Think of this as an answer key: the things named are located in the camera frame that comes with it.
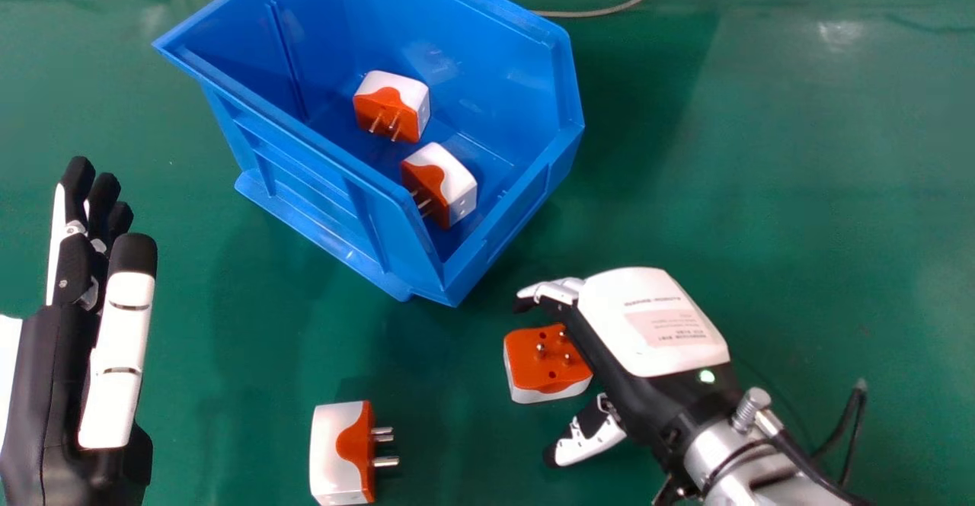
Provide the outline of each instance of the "power plug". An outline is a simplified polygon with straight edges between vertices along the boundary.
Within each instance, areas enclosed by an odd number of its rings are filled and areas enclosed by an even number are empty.
[[[417,144],[430,120],[430,89],[396,73],[366,73],[352,97],[359,128],[393,142]]]
[[[393,441],[392,428],[376,428],[370,402],[318,405],[311,422],[308,481],[321,506],[372,504],[375,468],[400,464],[397,456],[376,456],[376,444]]]
[[[449,229],[478,206],[478,181],[443,146],[430,143],[400,164],[403,185],[423,218]]]
[[[515,403],[578,396],[593,380],[593,371],[565,336],[561,323],[508,333],[504,337],[504,369]]]

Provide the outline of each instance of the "robotic arm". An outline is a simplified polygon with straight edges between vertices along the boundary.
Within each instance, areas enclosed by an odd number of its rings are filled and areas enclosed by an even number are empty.
[[[721,333],[668,273],[624,267],[516,295],[516,312],[537,306],[564,323],[605,389],[546,448],[551,467],[629,437],[649,447],[667,474],[655,504],[692,497],[705,504],[865,503],[826,478],[791,439],[767,392],[742,392]]]
[[[0,319],[11,506],[137,506],[149,485],[152,441],[135,413],[157,250],[126,234],[133,214],[119,193],[113,175],[71,160],[56,186],[45,306],[22,323]]]

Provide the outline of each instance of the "blue plastic bin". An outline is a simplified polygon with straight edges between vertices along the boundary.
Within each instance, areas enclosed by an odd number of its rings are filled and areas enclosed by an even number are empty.
[[[568,35],[507,0],[216,0],[155,47],[203,86],[237,190],[399,300],[460,304],[582,135]],[[430,86],[420,144],[356,126],[373,69]],[[428,142],[478,180],[477,210],[446,232],[400,184]]]

